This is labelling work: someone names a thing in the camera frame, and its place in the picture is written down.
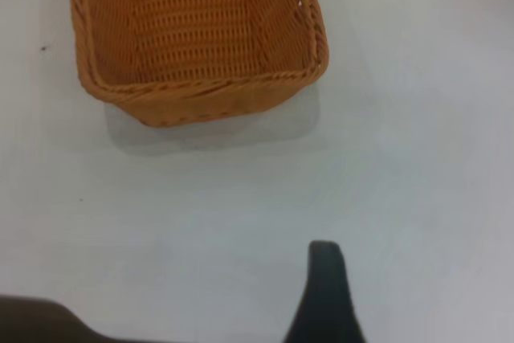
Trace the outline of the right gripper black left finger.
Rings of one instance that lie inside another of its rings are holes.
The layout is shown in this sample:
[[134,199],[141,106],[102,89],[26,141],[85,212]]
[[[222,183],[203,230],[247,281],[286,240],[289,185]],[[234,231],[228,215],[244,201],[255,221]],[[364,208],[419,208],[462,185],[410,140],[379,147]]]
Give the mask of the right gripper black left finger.
[[19,296],[1,297],[2,342],[116,342],[94,331],[63,305]]

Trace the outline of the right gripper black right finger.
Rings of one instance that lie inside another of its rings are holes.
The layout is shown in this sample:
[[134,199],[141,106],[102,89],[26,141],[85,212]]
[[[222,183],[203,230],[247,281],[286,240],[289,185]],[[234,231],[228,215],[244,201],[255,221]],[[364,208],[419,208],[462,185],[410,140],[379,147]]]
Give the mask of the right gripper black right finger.
[[304,293],[286,342],[363,342],[353,307],[345,258],[332,241],[315,240],[308,248]]

